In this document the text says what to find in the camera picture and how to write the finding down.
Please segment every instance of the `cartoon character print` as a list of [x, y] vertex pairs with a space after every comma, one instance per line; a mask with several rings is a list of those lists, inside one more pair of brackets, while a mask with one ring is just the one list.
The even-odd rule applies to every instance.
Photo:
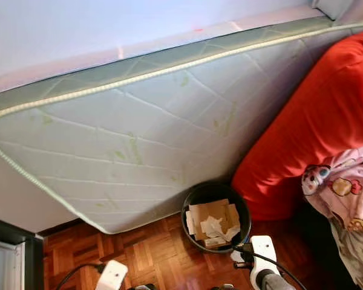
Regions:
[[328, 182], [328, 186], [338, 196], [346, 196], [350, 193], [358, 195], [363, 188], [359, 180], [354, 179], [349, 181], [348, 179], [341, 177]]
[[352, 219], [347, 229], [348, 231], [363, 231], [363, 220]]
[[308, 166], [302, 175], [301, 186], [304, 195], [314, 194], [318, 187], [323, 183], [323, 180], [330, 173], [330, 166], [328, 165], [311, 165]]

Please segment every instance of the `wastebasket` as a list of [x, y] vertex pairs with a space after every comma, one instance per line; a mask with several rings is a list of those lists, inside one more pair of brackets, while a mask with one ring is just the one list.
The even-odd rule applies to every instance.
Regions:
[[[204, 204], [225, 198], [229, 200], [230, 204], [235, 204], [240, 217], [241, 230], [232, 238], [231, 245], [221, 246], [217, 250], [206, 249], [188, 233], [186, 221], [186, 212], [189, 210], [188, 206], [190, 204]], [[245, 200], [230, 186], [221, 183], [203, 183], [190, 188], [187, 198], [184, 201], [183, 208], [181, 209], [181, 221], [188, 239], [199, 249], [211, 253], [231, 252], [232, 246], [239, 244], [249, 237], [251, 228], [250, 213]]]

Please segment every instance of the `red cushion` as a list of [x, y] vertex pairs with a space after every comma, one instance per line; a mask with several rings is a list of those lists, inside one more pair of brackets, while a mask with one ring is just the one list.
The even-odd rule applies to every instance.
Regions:
[[363, 146], [363, 33], [335, 44], [242, 161], [233, 188], [256, 220], [291, 217], [308, 164]]

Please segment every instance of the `baseboard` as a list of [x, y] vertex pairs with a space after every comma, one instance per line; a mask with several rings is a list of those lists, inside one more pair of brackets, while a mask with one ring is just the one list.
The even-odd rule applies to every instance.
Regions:
[[56, 225], [55, 227], [47, 228], [46, 230], [42, 230], [42, 231], [38, 232], [37, 234], [41, 237], [47, 237], [47, 236], [51, 236], [52, 234], [56, 234], [60, 231], [64, 231], [68, 228], [71, 228], [77, 224], [82, 224], [82, 223], [84, 223], [84, 221], [81, 219], [73, 219], [72, 221], [68, 221], [63, 224]]

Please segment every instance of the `cardboard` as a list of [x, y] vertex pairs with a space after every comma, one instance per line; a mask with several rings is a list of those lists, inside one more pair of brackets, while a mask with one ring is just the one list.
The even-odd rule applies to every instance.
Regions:
[[241, 226], [240, 224], [240, 216], [237, 212], [237, 208], [235, 207], [235, 204], [229, 204], [226, 207], [226, 218], [229, 221], [229, 224], [233, 226]]
[[240, 227], [239, 214], [235, 205], [229, 204], [228, 199], [221, 199], [206, 204], [190, 205], [189, 211], [186, 212], [189, 234], [194, 234], [196, 241], [201, 241], [207, 249], [229, 245], [230, 242], [225, 241], [223, 237], [207, 237], [201, 223], [209, 216], [221, 219], [221, 229], [226, 234], [228, 229]]
[[207, 235], [203, 232], [200, 222], [205, 221], [209, 216], [216, 219], [221, 219], [221, 227], [224, 232], [229, 228], [226, 219], [226, 206], [229, 204], [228, 199], [221, 199], [219, 201], [208, 202], [206, 204], [190, 205], [189, 210], [192, 214], [195, 227], [195, 240], [208, 239]]

